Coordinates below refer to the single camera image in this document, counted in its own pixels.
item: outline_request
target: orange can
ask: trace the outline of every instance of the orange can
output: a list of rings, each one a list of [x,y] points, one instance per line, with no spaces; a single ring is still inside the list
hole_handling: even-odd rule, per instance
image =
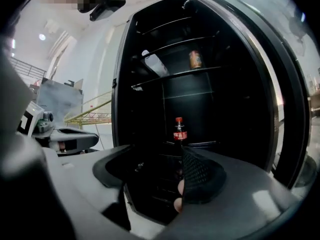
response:
[[[190,52],[189,58],[190,58],[190,66],[192,70],[201,68],[202,61],[200,58],[200,53],[197,50],[193,50],[192,52]]]

